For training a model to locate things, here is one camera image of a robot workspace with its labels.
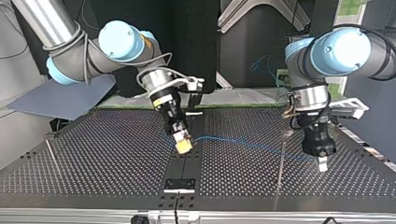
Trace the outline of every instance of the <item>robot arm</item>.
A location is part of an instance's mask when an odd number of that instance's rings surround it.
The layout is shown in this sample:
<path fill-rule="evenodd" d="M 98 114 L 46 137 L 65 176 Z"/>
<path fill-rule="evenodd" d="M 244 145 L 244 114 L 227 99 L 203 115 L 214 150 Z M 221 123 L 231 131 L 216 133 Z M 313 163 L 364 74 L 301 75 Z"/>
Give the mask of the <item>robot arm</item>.
<path fill-rule="evenodd" d="M 304 130 L 303 151 L 323 160 L 336 152 L 329 136 L 332 113 L 325 77 L 359 76 L 390 80 L 396 72 L 394 44 L 387 37 L 359 25 L 339 25 L 317 38 L 306 38 L 286 48 L 290 73 L 293 129 Z"/>
<path fill-rule="evenodd" d="M 152 33 L 139 31 L 123 21 L 111 21 L 97 39 L 90 40 L 60 0 L 13 0 L 13 3 L 49 52 L 47 67 L 53 79 L 64 85 L 89 84 L 93 77 L 127 65 L 135 66 L 139 71 L 137 81 L 163 115 L 165 130 L 175 138 L 178 152 L 191 150 L 177 87 L 187 84 L 189 91 L 198 91 L 204 81 L 166 68 L 164 57 L 171 58 L 172 54 L 161 53 Z"/>

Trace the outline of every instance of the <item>blue joint cap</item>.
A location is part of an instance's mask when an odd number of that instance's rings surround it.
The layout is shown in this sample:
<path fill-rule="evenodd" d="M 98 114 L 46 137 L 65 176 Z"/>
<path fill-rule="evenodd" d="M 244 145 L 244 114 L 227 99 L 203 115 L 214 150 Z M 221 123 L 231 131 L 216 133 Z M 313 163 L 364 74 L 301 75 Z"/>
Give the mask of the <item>blue joint cap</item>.
<path fill-rule="evenodd" d="M 49 74 L 51 75 L 51 77 L 59 84 L 69 86 L 72 84 L 80 83 L 80 81 L 76 81 L 59 71 L 51 57 L 47 59 L 47 67 L 49 69 Z"/>
<path fill-rule="evenodd" d="M 311 50 L 315 69 L 326 76 L 348 75 L 367 62 L 370 39 L 356 28 L 342 28 L 319 39 Z"/>
<path fill-rule="evenodd" d="M 111 21 L 99 34 L 99 46 L 111 59 L 130 62 L 137 59 L 145 49 L 145 36 L 155 40 L 150 32 L 140 32 L 124 21 Z"/>
<path fill-rule="evenodd" d="M 300 51 L 303 48 L 308 47 L 308 45 L 312 42 L 312 40 L 314 40 L 313 37 L 310 38 L 305 38 L 296 42 L 293 42 L 291 44 L 289 44 L 286 48 L 285 48 L 285 56 L 286 56 L 286 61 L 288 60 L 288 58 L 295 52 Z"/>

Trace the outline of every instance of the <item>metal plate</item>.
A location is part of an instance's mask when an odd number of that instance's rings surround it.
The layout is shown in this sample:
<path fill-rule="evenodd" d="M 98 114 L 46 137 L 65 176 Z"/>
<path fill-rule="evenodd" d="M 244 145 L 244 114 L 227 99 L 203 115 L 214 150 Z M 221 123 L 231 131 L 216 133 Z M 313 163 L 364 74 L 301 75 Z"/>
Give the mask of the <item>metal plate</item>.
<path fill-rule="evenodd" d="M 325 174 L 302 133 L 288 139 L 278 188 L 281 112 L 205 109 L 191 118 L 194 150 L 178 156 L 155 111 L 93 111 L 51 141 L 57 160 L 42 145 L 0 172 L 0 207 L 396 213 L 396 174 L 338 130 Z M 181 177 L 196 180 L 194 194 L 163 194 Z"/>
<path fill-rule="evenodd" d="M 157 112 L 94 111 L 51 147 L 56 160 L 43 148 L 7 168 L 12 171 L 0 180 L 1 206 L 173 208 L 163 186 L 166 178 L 181 177 L 182 163 L 174 162 L 173 140 Z M 2 203 L 20 197 L 27 203 Z"/>
<path fill-rule="evenodd" d="M 197 178 L 191 210 L 396 212 L 396 174 L 339 130 L 329 171 L 301 149 L 303 133 L 287 140 L 281 187 L 277 187 L 283 132 L 282 108 L 207 109 L 202 157 L 187 162 L 184 178 Z"/>

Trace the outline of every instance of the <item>blue cable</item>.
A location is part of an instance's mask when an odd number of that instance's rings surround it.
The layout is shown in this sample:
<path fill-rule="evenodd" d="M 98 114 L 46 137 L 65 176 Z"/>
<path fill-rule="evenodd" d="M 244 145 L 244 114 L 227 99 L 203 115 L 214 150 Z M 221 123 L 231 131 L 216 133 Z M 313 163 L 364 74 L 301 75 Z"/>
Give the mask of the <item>blue cable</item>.
<path fill-rule="evenodd" d="M 271 77 L 276 81 L 276 75 L 271 71 L 270 69 L 270 55 L 265 55 L 257 59 L 253 65 L 250 66 L 250 71 L 254 72 L 256 75 L 259 75 L 260 72 L 262 71 L 262 60 L 268 57 L 268 74 L 271 75 Z"/>
<path fill-rule="evenodd" d="M 282 154 L 282 152 L 280 150 L 271 149 L 271 148 L 266 147 L 266 146 L 261 145 L 261 144 L 249 143 L 249 142 L 244 141 L 244 140 L 231 139 L 231 138 L 222 138 L 222 137 L 215 137 L 215 136 L 201 136 L 199 138 L 196 138 L 194 140 L 194 142 L 205 141 L 205 140 L 236 143 L 236 144 L 239 144 L 239 145 L 242 145 L 242 146 L 246 146 L 246 147 L 253 147 L 253 148 L 257 148 L 257 149 L 265 149 L 265 150 L 268 150 L 269 152 L 275 153 L 277 155 L 281 155 Z M 289 159 L 296 160 L 296 161 L 312 161 L 313 160 L 311 157 L 290 155 L 290 154 L 289 155 L 286 154 L 285 157 L 289 158 Z"/>

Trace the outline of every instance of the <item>mounting screw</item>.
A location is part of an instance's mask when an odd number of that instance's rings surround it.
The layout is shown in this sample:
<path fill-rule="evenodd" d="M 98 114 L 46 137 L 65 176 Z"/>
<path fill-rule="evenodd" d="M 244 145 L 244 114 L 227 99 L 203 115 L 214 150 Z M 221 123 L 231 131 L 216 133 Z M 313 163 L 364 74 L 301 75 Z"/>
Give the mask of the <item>mounting screw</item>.
<path fill-rule="evenodd" d="M 326 47 L 325 49 L 324 49 L 324 51 L 326 51 L 326 52 L 331 52 L 332 51 L 332 47 Z"/>

